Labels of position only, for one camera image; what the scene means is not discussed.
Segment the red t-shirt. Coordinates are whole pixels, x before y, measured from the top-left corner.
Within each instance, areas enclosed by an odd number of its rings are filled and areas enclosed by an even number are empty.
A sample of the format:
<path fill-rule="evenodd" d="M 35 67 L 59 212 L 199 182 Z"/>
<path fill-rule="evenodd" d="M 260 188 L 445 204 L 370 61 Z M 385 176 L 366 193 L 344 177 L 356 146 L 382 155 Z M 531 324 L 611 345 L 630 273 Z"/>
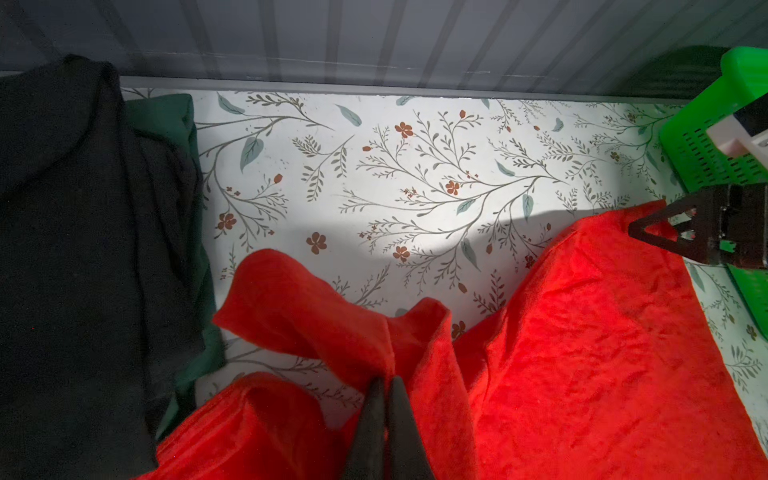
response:
<path fill-rule="evenodd" d="M 580 220 L 496 313 L 454 336 L 425 298 L 387 317 L 276 250 L 239 265 L 215 323 L 323 361 L 366 394 L 403 379 L 435 479 L 763 479 L 767 458 L 681 258 L 628 236 L 649 203 Z M 159 447 L 156 479 L 342 479 L 361 411 L 329 427 L 258 372 Z"/>

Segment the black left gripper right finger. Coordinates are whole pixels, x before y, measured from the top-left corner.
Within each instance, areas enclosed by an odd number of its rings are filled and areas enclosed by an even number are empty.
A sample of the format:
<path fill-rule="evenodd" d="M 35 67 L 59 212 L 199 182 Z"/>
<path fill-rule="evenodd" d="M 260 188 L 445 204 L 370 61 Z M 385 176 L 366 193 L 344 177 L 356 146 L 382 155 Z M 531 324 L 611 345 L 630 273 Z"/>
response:
<path fill-rule="evenodd" d="M 434 480 L 405 383 L 399 376 L 390 384 L 386 414 L 389 479 Z"/>

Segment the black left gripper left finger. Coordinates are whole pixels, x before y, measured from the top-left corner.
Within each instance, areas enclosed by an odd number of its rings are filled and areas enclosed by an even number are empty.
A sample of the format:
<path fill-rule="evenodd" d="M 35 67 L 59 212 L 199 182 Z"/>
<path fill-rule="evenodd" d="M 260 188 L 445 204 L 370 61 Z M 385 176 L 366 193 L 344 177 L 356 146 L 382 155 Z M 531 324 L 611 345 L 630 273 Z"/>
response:
<path fill-rule="evenodd" d="M 385 386 L 384 380 L 377 378 L 366 394 L 341 475 L 343 480 L 384 478 L 385 431 Z"/>

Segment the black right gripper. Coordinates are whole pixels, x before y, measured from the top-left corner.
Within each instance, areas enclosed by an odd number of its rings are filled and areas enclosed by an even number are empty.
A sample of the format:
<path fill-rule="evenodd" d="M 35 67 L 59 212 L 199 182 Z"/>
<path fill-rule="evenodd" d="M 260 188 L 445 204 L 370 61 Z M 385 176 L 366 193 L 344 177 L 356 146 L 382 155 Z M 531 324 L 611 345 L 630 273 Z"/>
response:
<path fill-rule="evenodd" d="M 629 235 L 696 262 L 767 268 L 767 184 L 716 185 L 628 227 Z"/>

